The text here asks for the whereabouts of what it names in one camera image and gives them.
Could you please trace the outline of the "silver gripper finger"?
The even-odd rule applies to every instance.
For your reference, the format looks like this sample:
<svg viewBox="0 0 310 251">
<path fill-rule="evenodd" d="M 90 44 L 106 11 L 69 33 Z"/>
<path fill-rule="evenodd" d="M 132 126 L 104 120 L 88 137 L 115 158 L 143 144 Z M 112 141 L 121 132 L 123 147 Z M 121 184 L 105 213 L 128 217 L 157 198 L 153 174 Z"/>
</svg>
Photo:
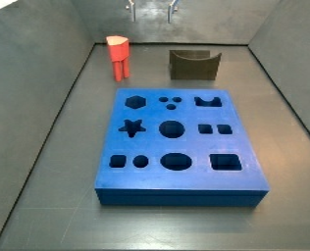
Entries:
<svg viewBox="0 0 310 251">
<path fill-rule="evenodd" d="M 168 4 L 168 14 L 167 14 L 167 19 L 168 19 L 168 23 L 172 23 L 172 16 L 173 13 L 177 11 L 177 4 L 179 4 L 180 0 L 172 0 Z"/>
<path fill-rule="evenodd" d="M 136 2 L 135 0 L 128 0 L 127 10 L 131 12 L 132 22 L 137 19 L 137 12 L 136 12 Z"/>
</svg>

